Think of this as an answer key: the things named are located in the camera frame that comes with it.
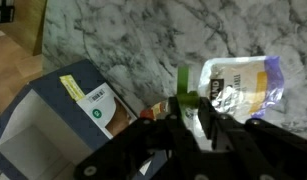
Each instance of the open cardboard box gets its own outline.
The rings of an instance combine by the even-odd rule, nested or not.
[[[110,87],[115,94],[112,102],[136,119],[87,60],[32,81],[0,117],[0,169],[9,179],[73,179],[75,166],[116,134],[110,127],[99,127],[69,96],[59,80],[68,74],[85,94],[103,84]],[[149,179],[165,161],[165,153],[157,153],[135,179]]]

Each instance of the white marble surface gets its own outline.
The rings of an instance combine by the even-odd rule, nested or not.
[[[44,30],[45,72],[90,59],[137,110],[175,94],[178,65],[279,55],[265,119],[307,137],[307,0],[48,0]]]

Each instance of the gray marble veining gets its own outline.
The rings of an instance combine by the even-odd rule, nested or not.
[[[177,67],[279,55],[280,103],[265,119],[307,137],[307,0],[49,0],[44,70],[90,59],[137,110],[174,95]]]

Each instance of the green circle logo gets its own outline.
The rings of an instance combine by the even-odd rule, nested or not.
[[[95,118],[97,118],[97,119],[99,119],[100,117],[102,117],[102,112],[101,112],[100,110],[98,110],[98,109],[94,109],[92,113],[93,113],[93,116],[94,116]]]

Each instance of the black metal frame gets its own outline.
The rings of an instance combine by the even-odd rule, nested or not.
[[[307,179],[307,140],[261,119],[240,124],[200,98],[199,119],[212,152],[202,152],[185,127],[177,98],[163,120],[138,119],[84,160],[83,180],[132,179],[157,150],[172,155],[152,179]]]

